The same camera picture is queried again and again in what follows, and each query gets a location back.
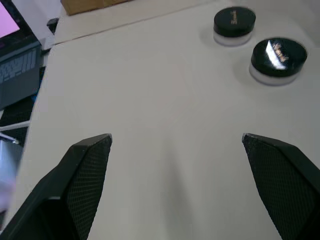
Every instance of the black jar lid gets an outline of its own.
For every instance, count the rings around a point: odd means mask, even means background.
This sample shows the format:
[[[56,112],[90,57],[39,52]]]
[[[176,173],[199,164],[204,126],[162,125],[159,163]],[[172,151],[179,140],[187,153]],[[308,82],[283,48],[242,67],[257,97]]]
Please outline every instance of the black jar lid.
[[[233,6],[222,9],[214,17],[214,31],[227,38],[249,34],[255,27],[256,15],[246,7]]]
[[[265,39],[253,49],[251,63],[270,77],[289,77],[300,72],[308,53],[300,43],[282,37]]]

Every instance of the laptop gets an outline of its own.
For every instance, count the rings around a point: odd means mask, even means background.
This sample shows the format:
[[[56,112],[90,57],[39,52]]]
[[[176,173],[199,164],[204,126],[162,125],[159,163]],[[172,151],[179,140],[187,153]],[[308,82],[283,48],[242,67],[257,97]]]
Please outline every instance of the laptop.
[[[40,87],[41,44],[11,0],[0,0],[0,110]]]

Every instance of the laptop keyboard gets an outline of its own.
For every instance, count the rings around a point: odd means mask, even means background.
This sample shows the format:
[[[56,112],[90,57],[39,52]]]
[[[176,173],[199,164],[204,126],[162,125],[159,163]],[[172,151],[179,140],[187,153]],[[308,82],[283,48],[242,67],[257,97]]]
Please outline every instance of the laptop keyboard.
[[[0,64],[0,84],[23,74],[36,66],[37,50],[34,49],[9,62]]]

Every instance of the laptop screen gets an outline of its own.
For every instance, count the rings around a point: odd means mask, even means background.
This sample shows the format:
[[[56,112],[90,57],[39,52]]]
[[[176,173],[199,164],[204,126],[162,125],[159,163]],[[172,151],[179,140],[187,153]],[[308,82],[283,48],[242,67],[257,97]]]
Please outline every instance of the laptop screen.
[[[0,38],[18,31],[20,28],[0,2]]]

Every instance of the table surface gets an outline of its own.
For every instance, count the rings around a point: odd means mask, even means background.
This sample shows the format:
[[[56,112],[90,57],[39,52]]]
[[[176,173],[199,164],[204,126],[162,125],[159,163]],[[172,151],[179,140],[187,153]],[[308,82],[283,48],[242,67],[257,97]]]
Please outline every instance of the table surface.
[[[227,48],[213,17],[185,9],[56,45],[37,98],[8,219],[74,143],[113,135],[90,240],[280,240],[258,195],[243,133],[298,146],[318,167],[320,51],[285,15],[257,12]],[[257,83],[255,44],[284,36],[309,57],[290,85]]]
[[[214,0],[133,0],[73,16],[68,16],[63,9],[54,35],[55,43],[63,43],[212,1]]]

